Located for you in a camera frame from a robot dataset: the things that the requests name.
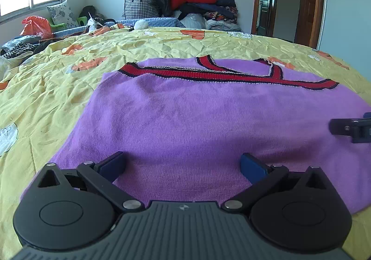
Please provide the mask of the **yellow carrot-print quilt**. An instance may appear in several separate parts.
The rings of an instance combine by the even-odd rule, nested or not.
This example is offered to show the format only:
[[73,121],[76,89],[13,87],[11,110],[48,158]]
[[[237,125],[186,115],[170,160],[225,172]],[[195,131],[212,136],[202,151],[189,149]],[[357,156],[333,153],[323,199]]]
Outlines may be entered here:
[[335,80],[370,100],[370,82],[344,61],[276,38],[152,27],[82,34],[50,44],[1,75],[1,258],[21,244],[13,214],[24,189],[72,131],[103,74],[149,58],[267,59]]

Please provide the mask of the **black white striped garment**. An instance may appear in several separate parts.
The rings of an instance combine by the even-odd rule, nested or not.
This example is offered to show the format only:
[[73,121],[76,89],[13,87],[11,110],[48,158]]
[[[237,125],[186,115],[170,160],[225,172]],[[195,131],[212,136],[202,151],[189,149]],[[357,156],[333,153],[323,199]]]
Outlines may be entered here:
[[6,59],[15,58],[25,52],[34,52],[40,44],[40,36],[18,36],[1,46],[1,56]]

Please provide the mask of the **white plush ball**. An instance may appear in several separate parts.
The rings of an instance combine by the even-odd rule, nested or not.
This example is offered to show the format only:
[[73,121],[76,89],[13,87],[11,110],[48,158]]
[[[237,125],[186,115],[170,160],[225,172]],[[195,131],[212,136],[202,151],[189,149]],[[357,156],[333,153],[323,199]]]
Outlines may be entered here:
[[147,20],[141,19],[137,20],[133,26],[134,30],[147,29],[149,28],[149,23]]

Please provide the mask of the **checkered houndstooth bag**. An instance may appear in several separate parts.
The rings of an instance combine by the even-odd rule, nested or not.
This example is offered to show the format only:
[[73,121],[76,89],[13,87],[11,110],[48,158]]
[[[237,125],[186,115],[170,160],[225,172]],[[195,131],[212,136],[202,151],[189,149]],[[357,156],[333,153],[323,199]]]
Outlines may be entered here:
[[156,0],[124,0],[122,19],[145,19],[160,17]]

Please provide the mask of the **blue quilted bedding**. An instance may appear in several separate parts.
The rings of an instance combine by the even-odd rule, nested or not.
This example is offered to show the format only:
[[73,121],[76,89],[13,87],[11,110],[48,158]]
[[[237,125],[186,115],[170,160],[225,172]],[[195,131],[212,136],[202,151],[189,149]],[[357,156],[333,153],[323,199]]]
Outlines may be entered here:
[[[156,17],[156,18],[146,18],[145,19],[148,22],[148,25],[150,27],[182,27],[185,28],[185,26],[174,17]],[[138,21],[138,19],[127,19],[127,20],[119,20],[119,21],[108,21],[105,23],[107,26],[113,26],[114,24],[123,24],[124,26],[134,26],[134,24]],[[71,29],[61,30],[54,33],[54,37],[61,38],[65,36],[70,36],[76,33],[83,33],[87,29],[87,26],[80,26],[75,27]]]

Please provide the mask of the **purple sweater with red trim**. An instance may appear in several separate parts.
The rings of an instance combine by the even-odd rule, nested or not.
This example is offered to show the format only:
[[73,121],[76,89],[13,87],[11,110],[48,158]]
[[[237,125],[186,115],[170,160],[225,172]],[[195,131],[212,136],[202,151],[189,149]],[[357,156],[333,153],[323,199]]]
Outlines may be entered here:
[[370,144],[328,124],[369,110],[342,84],[261,59],[148,59],[103,75],[51,161],[72,169],[121,151],[116,185],[143,203],[223,202],[249,186],[239,164],[250,153],[319,166],[356,213],[370,205]]

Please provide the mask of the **floral cushion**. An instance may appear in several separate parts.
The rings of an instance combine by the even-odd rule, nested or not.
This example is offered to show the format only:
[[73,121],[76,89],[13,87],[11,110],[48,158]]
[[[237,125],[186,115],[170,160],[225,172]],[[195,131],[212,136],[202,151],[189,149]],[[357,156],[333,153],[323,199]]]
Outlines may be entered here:
[[47,7],[54,26],[64,24],[66,29],[77,27],[79,24],[70,8],[68,0]]

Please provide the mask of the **green plastic chair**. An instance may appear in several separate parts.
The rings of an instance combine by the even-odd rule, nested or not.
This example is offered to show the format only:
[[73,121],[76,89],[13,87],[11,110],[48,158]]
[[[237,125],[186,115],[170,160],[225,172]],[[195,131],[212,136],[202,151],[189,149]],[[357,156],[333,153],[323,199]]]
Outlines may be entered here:
[[[52,18],[49,18],[48,21],[53,32],[67,29],[66,23],[54,24]],[[77,23],[78,26],[85,26],[87,24],[87,17],[78,17]]]

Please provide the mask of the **orange plastic bag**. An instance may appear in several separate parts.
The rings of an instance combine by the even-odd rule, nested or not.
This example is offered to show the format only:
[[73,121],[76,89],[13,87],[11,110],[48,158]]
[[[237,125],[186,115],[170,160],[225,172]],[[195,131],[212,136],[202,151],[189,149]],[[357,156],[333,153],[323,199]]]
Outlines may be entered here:
[[21,36],[40,36],[42,39],[50,39],[54,36],[49,21],[41,16],[29,16],[21,23],[24,25]]

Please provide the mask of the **white wardrobe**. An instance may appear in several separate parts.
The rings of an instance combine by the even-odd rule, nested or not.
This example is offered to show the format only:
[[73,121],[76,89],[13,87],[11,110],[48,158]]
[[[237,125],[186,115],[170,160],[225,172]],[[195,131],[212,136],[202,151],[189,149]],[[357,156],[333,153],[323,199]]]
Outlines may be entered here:
[[370,0],[325,0],[318,47],[370,80]]

